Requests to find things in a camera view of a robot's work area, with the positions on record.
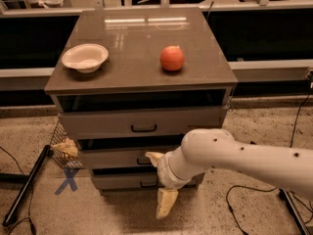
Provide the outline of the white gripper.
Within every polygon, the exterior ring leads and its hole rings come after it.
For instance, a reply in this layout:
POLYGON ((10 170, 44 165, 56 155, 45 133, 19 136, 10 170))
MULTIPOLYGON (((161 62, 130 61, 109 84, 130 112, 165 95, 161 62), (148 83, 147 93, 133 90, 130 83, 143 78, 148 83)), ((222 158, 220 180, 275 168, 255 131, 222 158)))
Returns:
POLYGON ((147 152, 145 154, 150 159, 151 164, 157 167, 157 175, 161 184, 165 188, 157 190, 156 218, 163 219, 170 214, 177 197, 178 190, 191 181, 190 176, 180 175, 181 168, 186 164, 179 151, 167 152, 147 152))

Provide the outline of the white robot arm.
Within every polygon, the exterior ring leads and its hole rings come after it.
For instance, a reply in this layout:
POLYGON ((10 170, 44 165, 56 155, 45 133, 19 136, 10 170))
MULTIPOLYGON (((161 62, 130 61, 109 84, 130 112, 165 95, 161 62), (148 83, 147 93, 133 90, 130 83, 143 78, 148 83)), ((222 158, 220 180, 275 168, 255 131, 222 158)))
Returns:
POLYGON ((157 192, 156 217, 169 215, 178 190, 209 168, 243 173, 281 189, 313 199, 313 151, 245 144, 224 129, 195 129, 165 154, 148 152, 163 188, 157 192))

